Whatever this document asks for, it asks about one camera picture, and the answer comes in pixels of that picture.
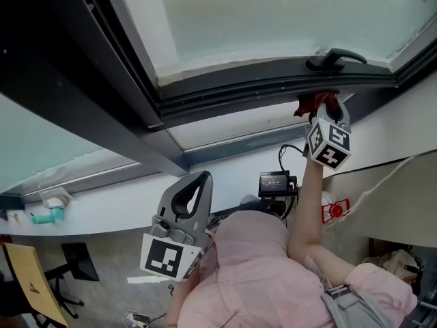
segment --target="person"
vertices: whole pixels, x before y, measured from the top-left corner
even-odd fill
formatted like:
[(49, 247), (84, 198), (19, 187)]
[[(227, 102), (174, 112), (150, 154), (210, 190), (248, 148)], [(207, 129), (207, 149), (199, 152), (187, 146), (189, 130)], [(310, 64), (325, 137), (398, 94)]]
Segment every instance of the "person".
[(266, 213), (245, 210), (226, 218), (201, 266), (175, 285), (167, 327), (339, 327), (323, 297), (340, 285), (373, 298), (386, 322), (355, 327), (400, 326), (417, 304), (411, 287), (321, 246), (322, 178), (323, 167), (308, 159), (290, 233)]

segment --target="floor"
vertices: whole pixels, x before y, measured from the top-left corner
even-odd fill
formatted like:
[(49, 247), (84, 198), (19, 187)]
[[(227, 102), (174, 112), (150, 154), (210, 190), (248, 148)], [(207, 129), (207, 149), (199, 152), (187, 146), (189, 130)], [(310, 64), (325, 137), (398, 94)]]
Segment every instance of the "floor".
[[(127, 277), (147, 275), (139, 269), (141, 241), (146, 229), (109, 232), (84, 236), (15, 236), (14, 242), (36, 248), (44, 270), (65, 263), (62, 243), (85, 242), (92, 258), (99, 282), (85, 282), (65, 275), (64, 291), (84, 301), (79, 307), (79, 318), (70, 319), (71, 328), (126, 328), (130, 321), (122, 320), (129, 309), (144, 314), (161, 315), (170, 299), (170, 282), (129, 284)], [(367, 256), (367, 238), (348, 234), (338, 227), (323, 236), (324, 245), (345, 260), (358, 264)], [(152, 323), (151, 327), (164, 327), (165, 320)]]

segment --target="teal object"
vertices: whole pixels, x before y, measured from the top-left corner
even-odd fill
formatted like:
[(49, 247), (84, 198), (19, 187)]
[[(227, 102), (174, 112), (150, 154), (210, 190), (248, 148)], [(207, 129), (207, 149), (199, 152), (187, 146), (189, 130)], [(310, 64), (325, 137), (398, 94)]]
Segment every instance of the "teal object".
[(32, 223), (39, 225), (40, 223), (54, 223), (55, 217), (53, 215), (38, 215), (32, 217)]
[(61, 208), (53, 208), (50, 212), (56, 220), (64, 220), (64, 211)]

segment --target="black device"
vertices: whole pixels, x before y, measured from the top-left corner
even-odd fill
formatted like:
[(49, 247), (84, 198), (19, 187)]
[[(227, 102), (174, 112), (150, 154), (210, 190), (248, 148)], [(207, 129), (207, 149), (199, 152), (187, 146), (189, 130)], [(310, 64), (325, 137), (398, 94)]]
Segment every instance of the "black device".
[(293, 186), (290, 182), (296, 181), (290, 176), (290, 171), (259, 173), (258, 197), (286, 197), (292, 195)]

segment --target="white wall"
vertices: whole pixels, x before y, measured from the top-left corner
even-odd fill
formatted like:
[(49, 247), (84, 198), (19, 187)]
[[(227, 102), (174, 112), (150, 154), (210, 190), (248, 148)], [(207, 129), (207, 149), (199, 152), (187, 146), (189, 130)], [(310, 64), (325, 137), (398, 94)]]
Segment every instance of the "white wall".
[[(385, 163), (413, 154), (437, 149), (437, 75), (381, 108), (352, 127), (352, 157), (340, 169), (348, 171)], [(304, 141), (294, 142), (303, 147)], [(231, 208), (241, 198), (257, 194), (260, 172), (279, 170), (278, 146), (256, 150), (238, 156), (194, 166), (192, 172), (209, 170), (214, 179), (212, 212)], [(305, 160), (299, 153), (288, 150), (283, 157), (284, 168), (298, 176), (299, 184)], [(326, 169), (326, 175), (332, 172)], [(88, 234), (150, 225), (162, 192), (177, 178), (164, 174), (124, 182), (93, 191), (77, 193), (66, 209), (65, 221), (56, 224), (32, 225), (30, 213), (47, 213), (40, 204), (27, 207), (20, 221), (0, 220), (0, 233), (62, 235)]]

